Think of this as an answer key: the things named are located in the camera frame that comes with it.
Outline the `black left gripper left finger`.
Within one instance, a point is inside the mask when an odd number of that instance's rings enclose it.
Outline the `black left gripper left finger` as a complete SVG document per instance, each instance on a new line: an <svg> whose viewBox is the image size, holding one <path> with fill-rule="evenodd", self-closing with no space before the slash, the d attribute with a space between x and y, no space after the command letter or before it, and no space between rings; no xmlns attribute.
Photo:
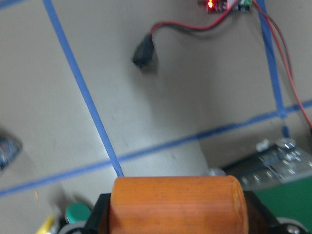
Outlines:
<svg viewBox="0 0 312 234"><path fill-rule="evenodd" d="M88 234L108 234L111 194L100 194L85 224Z"/></svg>

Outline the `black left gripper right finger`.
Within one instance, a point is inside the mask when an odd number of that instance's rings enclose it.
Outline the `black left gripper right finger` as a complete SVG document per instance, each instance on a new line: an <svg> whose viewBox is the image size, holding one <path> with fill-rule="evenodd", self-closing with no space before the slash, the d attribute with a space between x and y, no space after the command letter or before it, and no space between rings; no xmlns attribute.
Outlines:
<svg viewBox="0 0 312 234"><path fill-rule="evenodd" d="M276 217L252 191L244 191L247 205L249 234L279 234L280 224Z"/></svg>

